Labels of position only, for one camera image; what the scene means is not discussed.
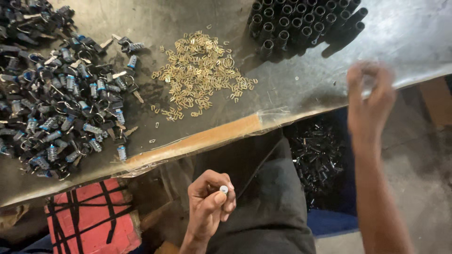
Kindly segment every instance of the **red cloth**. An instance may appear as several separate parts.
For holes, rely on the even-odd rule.
[[[119,187],[116,179],[108,179],[104,181],[104,184],[108,191]],[[100,183],[93,183],[88,186],[84,186],[75,190],[77,199],[79,202],[93,197],[95,195],[103,193]],[[70,209],[65,209],[58,212],[61,206],[57,204],[68,203],[68,193],[61,193],[54,196],[55,210],[58,221],[61,225],[64,236],[68,237],[75,233],[74,225],[72,223],[72,216]],[[121,191],[116,191],[109,194],[113,204],[123,204],[124,197]],[[92,200],[84,202],[85,204],[106,204],[105,196],[100,196]],[[129,206],[117,206],[113,207],[114,213],[117,214]],[[48,206],[45,207],[46,213],[49,213]],[[82,231],[90,226],[93,226],[105,219],[110,218],[108,206],[101,207],[79,207],[80,221],[78,223],[79,230]],[[56,243],[54,234],[52,216],[47,217],[49,224],[50,235],[52,243]],[[116,227],[114,229],[112,242],[107,244],[108,233],[111,229],[111,222],[105,222],[89,231],[86,231],[80,235],[83,253],[84,254],[122,254],[128,253],[141,244],[139,235],[136,233],[130,214],[116,218]],[[79,248],[77,246],[76,237],[67,241],[71,254],[79,254]],[[62,253],[66,254],[63,244],[61,245]],[[57,247],[54,247],[54,253],[58,253]]]

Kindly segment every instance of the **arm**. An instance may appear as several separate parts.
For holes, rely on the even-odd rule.
[[[372,76],[376,84],[367,100],[361,97],[363,75]],[[413,253],[381,160],[381,132],[396,98],[393,75],[381,64],[359,62],[349,69],[347,82],[348,128],[355,154],[356,203],[364,249],[367,254]]]
[[[222,185],[227,195],[218,191]],[[234,186],[228,174],[207,170],[188,187],[188,197],[190,220],[179,253],[203,254],[220,221],[227,221],[236,207]]]

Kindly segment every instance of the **metal tabletop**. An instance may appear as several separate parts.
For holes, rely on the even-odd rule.
[[[345,48],[331,52],[324,42],[278,62],[262,62],[255,54],[258,45],[249,38],[246,25],[252,0],[51,2],[55,8],[70,5],[78,32],[99,44],[114,33],[148,47],[139,55],[135,77],[145,103],[126,96],[125,125],[128,129],[138,126],[126,145],[130,158],[126,163],[115,161],[116,147],[107,141],[102,153],[82,160],[79,172],[57,181],[21,175],[20,163],[2,156],[0,207],[118,173],[140,174],[171,158],[343,107],[347,104],[346,70],[360,59],[392,66],[396,88],[452,73],[452,4],[447,0],[363,0],[361,6],[369,9],[363,20],[366,28]],[[218,37],[220,43],[229,41],[225,47],[232,49],[235,67],[259,83],[244,92],[238,103],[228,98],[230,91],[218,91],[210,100],[213,107],[202,116],[190,117],[187,110],[183,120],[168,122],[166,116],[151,111],[151,105],[171,106],[168,86],[151,78],[153,71],[168,63],[159,47],[175,50],[174,42],[184,33],[198,30]],[[103,60],[118,71],[127,65],[127,56],[116,42],[107,53]]]

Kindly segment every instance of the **black plastic tube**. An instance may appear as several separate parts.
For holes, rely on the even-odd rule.
[[[297,44],[299,46],[305,45],[306,41],[311,36],[311,34],[312,34],[312,29],[310,27],[303,27],[303,29],[301,29],[300,35],[298,36]]]
[[[291,40],[293,40],[293,38],[296,38],[298,36],[298,34],[301,33],[301,25],[302,24],[303,24],[303,20],[301,18],[292,19],[292,22],[290,23],[290,27],[288,30],[290,33]]]
[[[308,8],[306,10],[306,13],[311,12],[315,6],[317,5],[317,0],[306,0],[306,7]]]
[[[298,0],[287,0],[287,4],[292,6],[292,9],[294,9],[298,3]]]
[[[298,18],[303,18],[307,10],[306,4],[299,4],[295,7],[293,15]]]
[[[323,32],[323,30],[325,29],[325,25],[321,22],[317,22],[314,24],[314,26],[312,28],[313,29],[312,29],[312,34],[310,36],[310,39],[315,40]]]
[[[369,13],[369,11],[367,10],[367,8],[360,8],[357,12],[355,12],[348,20],[347,22],[344,24],[344,26],[346,27],[352,27],[354,25],[356,25],[356,23],[358,23],[359,21],[361,21],[364,17],[367,16],[367,14]]]
[[[289,39],[289,32],[286,30],[281,31],[275,41],[276,48],[283,49],[287,45],[288,39]]]
[[[323,24],[325,25],[325,29],[323,29],[322,34],[326,35],[328,31],[331,29],[331,26],[336,22],[336,15],[334,13],[329,13],[325,17],[325,20],[323,21]]]
[[[249,25],[251,23],[251,20],[253,19],[253,16],[256,14],[259,14],[262,11],[262,4],[259,2],[254,2],[251,6],[250,16],[248,17],[247,24]]]
[[[317,6],[315,10],[312,12],[314,15],[314,21],[320,22],[322,20],[323,15],[325,15],[325,7]]]
[[[342,27],[342,25],[347,22],[347,20],[350,18],[350,12],[347,10],[343,10],[339,16],[336,19],[336,22],[334,23],[333,27],[331,29],[337,30]]]
[[[262,27],[262,30],[259,33],[259,45],[262,45],[266,40],[269,40],[272,38],[272,32],[273,32],[273,23],[267,22]]]
[[[357,22],[349,31],[347,34],[347,37],[349,40],[355,39],[364,29],[366,28],[366,25],[359,21]]]
[[[260,47],[259,57],[262,61],[266,61],[273,52],[273,42],[271,40],[266,40],[262,47]]]
[[[282,11],[280,13],[281,17],[290,17],[290,15],[292,14],[292,6],[290,5],[285,5],[282,7]]]
[[[286,4],[286,0],[275,0],[273,4],[273,10],[275,11],[275,16],[278,16]]]
[[[308,13],[303,18],[302,27],[310,27],[313,22],[314,22],[314,15],[312,13]]]
[[[361,0],[350,0],[348,2],[348,6],[345,9],[347,11],[349,11],[350,13],[353,13],[360,3],[361,3]]]
[[[266,9],[273,6],[273,0],[262,0],[262,8]]]
[[[262,13],[262,23],[271,22],[274,16],[274,11],[272,8],[267,8]]]
[[[256,14],[253,16],[250,24],[250,36],[256,38],[259,34],[260,28],[262,27],[262,16]]]
[[[333,0],[329,0],[329,1],[326,2],[326,4],[325,4],[325,10],[326,10],[326,13],[327,13],[327,14],[328,14],[328,13],[333,13],[334,10],[336,9],[336,7],[337,7],[337,3],[336,3],[335,1],[333,1]]]
[[[339,16],[340,13],[343,10],[345,10],[345,8],[347,8],[347,6],[348,6],[348,1],[347,0],[339,0],[339,3],[337,3],[336,8],[334,9],[334,14]]]
[[[275,29],[275,37],[279,35],[279,33],[283,30],[288,30],[290,26],[290,20],[287,17],[282,17],[279,19],[278,24]]]

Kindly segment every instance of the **blurred hand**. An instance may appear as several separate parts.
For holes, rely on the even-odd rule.
[[[375,79],[375,87],[366,100],[361,97],[364,75]],[[380,152],[381,132],[396,100],[393,81],[393,73],[378,62],[361,61],[348,70],[348,129],[355,153],[363,148],[377,148],[376,152]]]
[[[228,187],[227,196],[219,191]],[[234,186],[228,174],[207,170],[188,187],[190,221],[186,233],[189,238],[209,241],[220,221],[227,221],[236,207]]]

